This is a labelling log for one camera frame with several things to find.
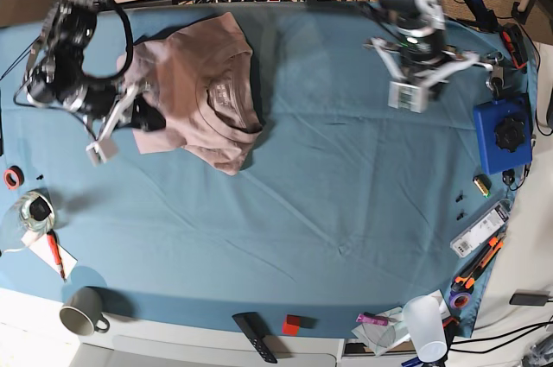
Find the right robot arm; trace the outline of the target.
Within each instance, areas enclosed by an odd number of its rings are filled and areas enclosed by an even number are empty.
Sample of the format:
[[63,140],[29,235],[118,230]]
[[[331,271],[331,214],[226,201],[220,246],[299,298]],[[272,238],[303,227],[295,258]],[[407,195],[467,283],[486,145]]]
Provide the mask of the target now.
[[[125,59],[116,73],[93,76],[83,63],[103,10],[114,11],[123,24]],[[115,130],[151,132],[166,126],[162,113],[143,96],[146,84],[124,82],[133,55],[129,17],[114,0],[57,0],[29,50],[18,90],[26,98],[23,106],[71,115],[91,139],[86,147],[91,162],[106,163],[118,152],[111,138]]]

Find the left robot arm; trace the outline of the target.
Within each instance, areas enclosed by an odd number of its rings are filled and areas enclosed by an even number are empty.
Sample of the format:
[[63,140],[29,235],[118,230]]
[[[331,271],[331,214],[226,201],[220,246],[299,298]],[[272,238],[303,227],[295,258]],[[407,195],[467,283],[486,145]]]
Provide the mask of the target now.
[[448,78],[472,66],[493,69],[493,59],[446,44],[442,0],[377,0],[369,10],[375,22],[394,29],[393,41],[372,37],[365,46],[376,51],[390,76],[388,105],[424,112]]

